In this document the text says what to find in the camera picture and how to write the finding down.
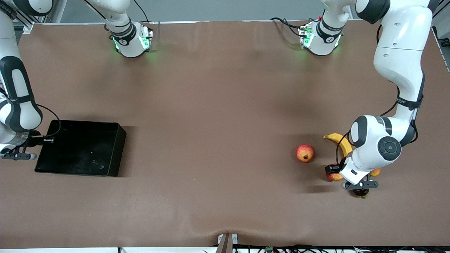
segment black tray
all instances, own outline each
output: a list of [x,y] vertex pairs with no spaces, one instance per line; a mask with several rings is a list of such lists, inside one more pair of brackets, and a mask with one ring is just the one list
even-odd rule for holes
[[[117,176],[126,132],[118,123],[61,120],[54,143],[42,147],[36,172]],[[55,133],[57,120],[47,134]]]

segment table surface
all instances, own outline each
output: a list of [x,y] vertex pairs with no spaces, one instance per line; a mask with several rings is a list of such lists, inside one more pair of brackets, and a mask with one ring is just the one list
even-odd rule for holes
[[[117,178],[0,161],[2,248],[208,246],[224,232],[258,245],[449,244],[450,75],[434,37],[419,139],[358,199],[326,181],[336,146],[322,136],[395,101],[373,68],[376,26],[349,22],[324,57],[280,23],[152,28],[153,51],[134,59],[103,26],[35,25],[23,36],[38,103],[62,119],[119,122],[128,136]],[[311,163],[295,158],[304,143]]]

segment brown table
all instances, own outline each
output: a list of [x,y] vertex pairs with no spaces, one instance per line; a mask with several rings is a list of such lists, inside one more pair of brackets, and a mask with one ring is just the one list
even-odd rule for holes
[[[135,59],[103,26],[35,25],[20,50],[36,100],[62,119],[119,122],[128,137],[117,178],[0,161],[0,246],[208,246],[224,232],[241,244],[449,245],[450,75],[435,39],[420,137],[357,199],[326,181],[335,144],[322,136],[393,104],[372,65],[377,27],[349,22],[318,57],[279,24],[152,26],[154,51]],[[295,158],[303,143],[312,163]]]

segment yellow banana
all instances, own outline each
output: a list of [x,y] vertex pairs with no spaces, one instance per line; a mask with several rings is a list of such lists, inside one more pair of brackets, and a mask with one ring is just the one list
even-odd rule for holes
[[[324,140],[332,140],[334,142],[339,143],[339,141],[342,139],[342,135],[338,133],[333,133],[329,135],[324,136]],[[342,153],[344,154],[344,157],[346,157],[351,151],[353,151],[353,148],[350,145],[350,142],[347,140],[347,138],[344,138],[339,146],[342,149]]]

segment black plastic bin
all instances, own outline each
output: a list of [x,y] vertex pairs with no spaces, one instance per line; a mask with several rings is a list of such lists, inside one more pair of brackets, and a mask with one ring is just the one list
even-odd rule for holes
[[[53,144],[42,147],[36,172],[117,176],[126,132],[118,123],[61,120]],[[47,134],[59,128],[50,123]]]

